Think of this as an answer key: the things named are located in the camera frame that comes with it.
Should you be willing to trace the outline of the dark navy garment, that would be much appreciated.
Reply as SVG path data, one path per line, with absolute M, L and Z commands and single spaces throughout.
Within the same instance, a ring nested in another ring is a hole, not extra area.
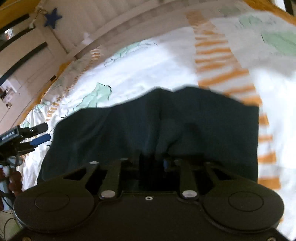
M 154 89 L 109 108 L 84 108 L 60 121 L 37 182 L 91 162 L 145 156 L 156 172 L 168 157 L 203 154 L 257 180 L 259 108 L 203 90 Z

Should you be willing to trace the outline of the white wooden shelf unit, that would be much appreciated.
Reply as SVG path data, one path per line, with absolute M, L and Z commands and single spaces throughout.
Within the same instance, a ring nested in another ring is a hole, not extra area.
M 45 18 L 33 16 L 20 23 L 33 29 L 19 34 L 1 51 L 1 87 L 10 87 L 14 95 L 8 103 L 1 102 L 1 132 L 17 124 L 24 110 L 50 83 L 65 61 L 67 52 L 50 27 L 44 27 Z

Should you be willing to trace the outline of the blue star decoration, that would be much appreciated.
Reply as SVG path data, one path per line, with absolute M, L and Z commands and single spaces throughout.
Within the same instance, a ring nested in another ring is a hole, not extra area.
M 56 22 L 62 19 L 62 16 L 58 14 L 58 9 L 54 8 L 51 13 L 46 13 L 46 21 L 44 23 L 45 27 L 51 27 L 52 29 L 56 28 Z

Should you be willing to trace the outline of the wooden slatted headboard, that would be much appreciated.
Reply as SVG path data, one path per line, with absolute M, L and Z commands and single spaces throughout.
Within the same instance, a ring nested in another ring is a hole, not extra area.
M 188 25 L 184 13 L 201 9 L 203 17 L 221 16 L 231 1 L 39 1 L 36 18 L 54 8 L 62 19 L 54 35 L 67 52 L 66 60 L 81 57 L 101 45 L 125 45 Z

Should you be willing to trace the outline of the white patterned duvet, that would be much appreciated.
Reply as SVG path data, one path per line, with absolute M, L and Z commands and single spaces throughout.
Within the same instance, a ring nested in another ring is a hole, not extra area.
M 23 127 L 49 132 L 75 111 L 194 85 L 259 107 L 258 180 L 285 203 L 279 231 L 295 238 L 295 18 L 254 1 L 162 9 L 90 46 L 53 83 Z

